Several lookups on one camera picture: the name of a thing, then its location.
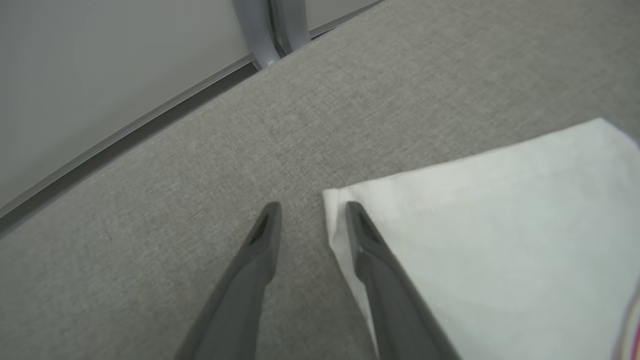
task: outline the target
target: folded cloth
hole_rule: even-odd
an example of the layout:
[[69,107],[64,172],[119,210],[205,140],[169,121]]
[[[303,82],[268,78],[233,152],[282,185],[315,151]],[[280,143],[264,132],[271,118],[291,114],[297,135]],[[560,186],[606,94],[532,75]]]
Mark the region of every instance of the folded cloth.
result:
[[344,208],[360,202],[464,359],[608,359],[640,275],[640,151],[602,119],[323,192],[375,343]]

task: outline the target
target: gray carpet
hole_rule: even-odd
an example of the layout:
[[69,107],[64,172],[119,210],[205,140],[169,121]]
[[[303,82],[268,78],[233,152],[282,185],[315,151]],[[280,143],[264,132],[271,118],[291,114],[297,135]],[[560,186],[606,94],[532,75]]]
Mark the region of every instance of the gray carpet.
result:
[[387,0],[0,240],[5,359],[171,358],[260,209],[284,207],[258,359],[373,359],[321,190],[595,117],[640,136],[640,3]]

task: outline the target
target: textured gray surface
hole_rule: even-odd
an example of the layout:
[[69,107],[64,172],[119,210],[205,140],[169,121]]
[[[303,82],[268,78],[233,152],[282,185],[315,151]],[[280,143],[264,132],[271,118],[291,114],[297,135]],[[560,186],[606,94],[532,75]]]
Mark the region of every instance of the textured gray surface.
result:
[[258,359],[372,359],[321,190],[605,117],[640,135],[640,3],[387,0],[0,240],[0,354],[162,359],[284,207]]

